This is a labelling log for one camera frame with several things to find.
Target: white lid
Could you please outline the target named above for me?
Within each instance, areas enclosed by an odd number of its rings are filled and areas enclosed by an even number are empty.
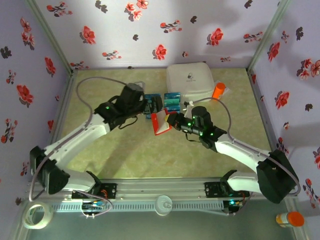
[[[168,215],[172,210],[172,200],[170,197],[162,195],[159,196],[154,203],[155,212],[160,216]]]
[[[215,88],[210,68],[204,62],[170,65],[166,72],[167,89],[171,93],[207,93]]]

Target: white box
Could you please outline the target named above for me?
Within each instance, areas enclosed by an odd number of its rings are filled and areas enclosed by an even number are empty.
[[[183,103],[212,97],[215,82],[204,62],[174,64],[166,69],[166,87],[168,93],[180,92]]]

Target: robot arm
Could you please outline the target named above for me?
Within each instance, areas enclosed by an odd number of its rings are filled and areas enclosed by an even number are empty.
[[[67,169],[68,163],[88,144],[121,126],[127,119],[137,117],[145,110],[146,104],[143,89],[133,83],[127,84],[120,96],[112,97],[94,110],[89,124],[84,122],[70,134],[45,149],[34,147],[30,151],[31,173],[33,174],[44,158],[48,157],[37,176],[37,180],[48,194],[56,194],[62,190],[96,193],[101,184],[99,179],[89,171],[78,172]],[[58,148],[73,135],[75,136]]]
[[[298,179],[282,151],[268,152],[230,138],[226,131],[213,125],[210,114],[203,106],[194,107],[191,116],[192,119],[183,113],[172,113],[167,115],[166,121],[176,130],[184,132],[186,138],[187,134],[198,135],[205,148],[228,155],[253,170],[252,173],[231,170],[225,174],[221,182],[228,191],[261,193],[269,201],[280,203],[295,188],[296,183],[292,177],[270,160],[277,161]]]

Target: floral wallpaper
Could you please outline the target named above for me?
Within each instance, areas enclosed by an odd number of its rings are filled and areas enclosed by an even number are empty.
[[[31,179],[29,151],[48,144],[67,71],[23,1],[3,1],[0,21],[0,216],[6,216],[0,239],[6,240]]]
[[[312,239],[320,235],[320,2],[292,0],[252,71],[276,136],[295,169]]]
[[[72,69],[194,62],[245,68],[279,0],[35,2]]]

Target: tape roll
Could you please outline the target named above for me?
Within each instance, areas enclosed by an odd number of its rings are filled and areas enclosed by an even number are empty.
[[[34,214],[37,211],[40,212],[40,209],[41,212],[44,212],[43,217],[38,223],[34,223]],[[27,229],[43,229],[50,223],[53,215],[54,209],[50,205],[43,202],[32,202],[26,207],[22,215],[22,223]]]

